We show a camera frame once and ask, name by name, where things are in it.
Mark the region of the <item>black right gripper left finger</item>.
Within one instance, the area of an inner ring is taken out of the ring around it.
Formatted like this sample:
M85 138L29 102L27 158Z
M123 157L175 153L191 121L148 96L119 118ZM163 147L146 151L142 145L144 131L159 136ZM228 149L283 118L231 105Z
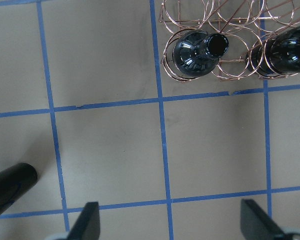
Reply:
M99 203L87 202L68 233L67 240L98 240L101 235Z

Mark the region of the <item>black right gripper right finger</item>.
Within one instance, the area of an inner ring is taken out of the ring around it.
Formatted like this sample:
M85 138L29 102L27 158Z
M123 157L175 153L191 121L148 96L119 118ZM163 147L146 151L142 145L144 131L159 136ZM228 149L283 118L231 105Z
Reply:
M253 199L240 202L240 231L245 240L290 239Z

